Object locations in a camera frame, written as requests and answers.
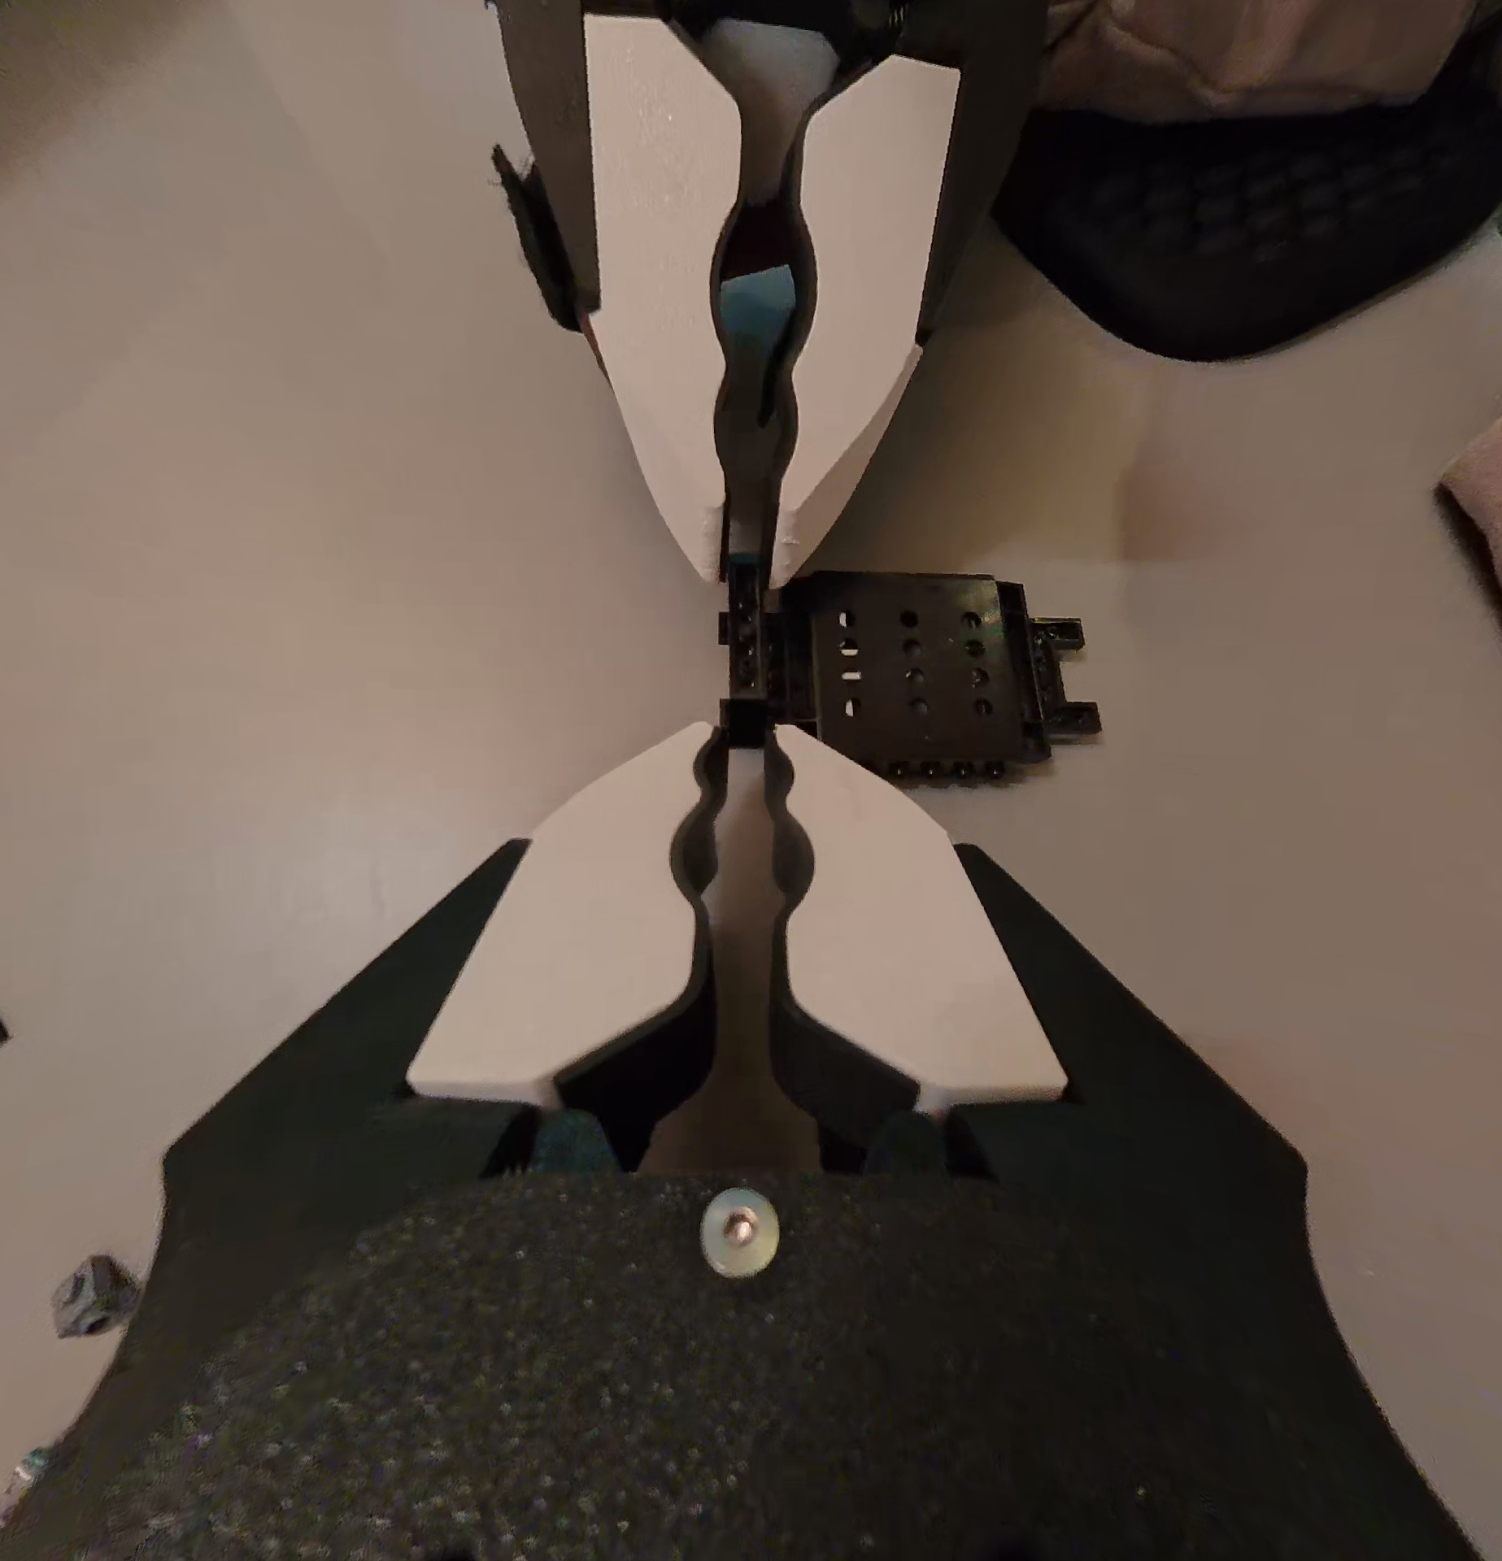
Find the black mesh wrist rest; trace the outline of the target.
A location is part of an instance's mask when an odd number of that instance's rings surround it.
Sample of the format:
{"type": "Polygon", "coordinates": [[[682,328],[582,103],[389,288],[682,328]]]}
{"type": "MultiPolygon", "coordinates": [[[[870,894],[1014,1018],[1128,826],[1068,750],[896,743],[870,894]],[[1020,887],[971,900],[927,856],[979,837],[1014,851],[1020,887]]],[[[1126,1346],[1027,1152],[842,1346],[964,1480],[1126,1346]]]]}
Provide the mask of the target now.
{"type": "Polygon", "coordinates": [[[1040,110],[993,220],[1091,323],[1147,354],[1267,354],[1452,257],[1502,206],[1502,105],[1142,126],[1040,110]]]}

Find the grey desk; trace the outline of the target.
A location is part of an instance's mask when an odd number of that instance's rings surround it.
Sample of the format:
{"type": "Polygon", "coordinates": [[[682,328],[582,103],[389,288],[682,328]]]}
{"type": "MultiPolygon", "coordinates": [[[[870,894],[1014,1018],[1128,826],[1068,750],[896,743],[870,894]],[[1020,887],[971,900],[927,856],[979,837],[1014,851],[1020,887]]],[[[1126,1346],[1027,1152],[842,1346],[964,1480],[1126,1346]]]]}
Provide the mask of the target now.
{"type": "MultiPolygon", "coordinates": [[[[492,171],[479,4],[0,8],[0,1497],[117,1340],[168,1147],[507,839],[715,713],[492,171]]],[[[1086,624],[1103,732],[925,792],[1305,1157],[1326,1297],[1502,1558],[1502,617],[1436,495],[1502,239],[1265,359],[993,231],[817,565],[1086,624]]]]}

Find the person's beige sweatshirt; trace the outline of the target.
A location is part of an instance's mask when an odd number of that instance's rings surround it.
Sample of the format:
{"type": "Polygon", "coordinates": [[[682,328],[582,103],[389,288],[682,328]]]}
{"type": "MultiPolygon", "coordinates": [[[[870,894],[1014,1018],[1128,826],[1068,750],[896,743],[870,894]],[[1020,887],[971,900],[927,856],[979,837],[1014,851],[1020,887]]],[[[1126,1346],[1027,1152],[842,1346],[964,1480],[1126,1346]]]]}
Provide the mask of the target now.
{"type": "MultiPolygon", "coordinates": [[[[1455,86],[1488,89],[1502,105],[1502,4],[1053,4],[1032,117],[1040,110],[1081,110],[1171,126],[1324,116],[1405,109],[1434,89],[1455,86]]],[[[1499,229],[1502,206],[1441,264],[1267,354],[1307,342],[1398,295],[1499,229]]]]}

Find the scattered small toy bricks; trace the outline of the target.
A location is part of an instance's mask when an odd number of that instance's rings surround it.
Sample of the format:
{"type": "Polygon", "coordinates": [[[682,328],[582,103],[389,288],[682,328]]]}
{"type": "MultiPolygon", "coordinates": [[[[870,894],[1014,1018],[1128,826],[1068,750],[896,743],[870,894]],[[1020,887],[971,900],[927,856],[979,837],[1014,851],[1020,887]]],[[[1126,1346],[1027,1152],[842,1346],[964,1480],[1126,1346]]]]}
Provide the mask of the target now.
{"type": "MultiPolygon", "coordinates": [[[[11,1037],[0,1020],[0,1046],[11,1037]]],[[[56,1286],[51,1321],[59,1340],[93,1339],[120,1328],[136,1309],[136,1279],[113,1257],[87,1257],[56,1286]]],[[[0,1525],[47,1473],[54,1443],[37,1447],[16,1464],[0,1494],[0,1525]]]]}

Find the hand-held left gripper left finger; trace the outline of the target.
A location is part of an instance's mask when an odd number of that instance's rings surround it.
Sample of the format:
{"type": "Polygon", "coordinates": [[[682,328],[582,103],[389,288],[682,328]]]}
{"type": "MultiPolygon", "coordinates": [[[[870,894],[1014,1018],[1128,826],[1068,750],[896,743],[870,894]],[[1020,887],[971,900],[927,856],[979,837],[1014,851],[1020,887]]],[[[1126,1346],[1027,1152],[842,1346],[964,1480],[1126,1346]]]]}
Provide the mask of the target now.
{"type": "Polygon", "coordinates": [[[638,1170],[716,1053],[718,731],[608,771],[526,842],[406,1081],[424,1098],[579,1110],[638,1170]]]}

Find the black toy car chassis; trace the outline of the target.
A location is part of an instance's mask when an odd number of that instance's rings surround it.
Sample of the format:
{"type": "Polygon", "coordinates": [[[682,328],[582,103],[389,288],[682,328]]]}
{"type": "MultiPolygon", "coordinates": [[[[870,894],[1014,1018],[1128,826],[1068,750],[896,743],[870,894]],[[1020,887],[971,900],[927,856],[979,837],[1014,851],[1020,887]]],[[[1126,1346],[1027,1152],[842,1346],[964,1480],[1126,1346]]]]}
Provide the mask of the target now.
{"type": "Polygon", "coordinates": [[[804,575],[770,616],[767,724],[899,786],[1000,785],[1100,737],[1063,678],[1086,645],[993,575],[804,575]]]}

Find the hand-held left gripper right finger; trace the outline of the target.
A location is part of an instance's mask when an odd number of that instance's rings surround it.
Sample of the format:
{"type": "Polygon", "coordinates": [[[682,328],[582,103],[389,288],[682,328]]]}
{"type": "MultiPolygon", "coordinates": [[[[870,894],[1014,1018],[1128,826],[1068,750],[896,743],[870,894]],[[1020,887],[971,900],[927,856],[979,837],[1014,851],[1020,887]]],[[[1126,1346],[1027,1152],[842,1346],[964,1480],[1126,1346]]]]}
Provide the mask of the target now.
{"type": "Polygon", "coordinates": [[[901,1116],[1058,1103],[1067,1070],[948,833],[793,725],[765,746],[772,872],[770,1063],[856,1170],[901,1116]]]}

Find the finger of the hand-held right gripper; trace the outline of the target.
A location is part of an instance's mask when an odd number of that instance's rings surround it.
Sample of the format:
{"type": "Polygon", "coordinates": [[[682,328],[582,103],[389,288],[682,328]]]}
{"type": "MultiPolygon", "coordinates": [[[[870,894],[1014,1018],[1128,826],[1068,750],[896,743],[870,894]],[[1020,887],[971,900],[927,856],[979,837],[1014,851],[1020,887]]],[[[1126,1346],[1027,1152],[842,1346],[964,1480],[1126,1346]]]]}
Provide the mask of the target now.
{"type": "Polygon", "coordinates": [[[770,586],[786,586],[871,466],[920,359],[924,285],[960,72],[892,55],[814,109],[800,142],[798,215],[816,291],[795,352],[793,452],[783,471],[770,586]]]}
{"type": "Polygon", "coordinates": [[[706,581],[727,483],[722,241],[741,208],[741,109],[671,23],[584,18],[600,307],[591,333],[648,494],[706,581]]]}

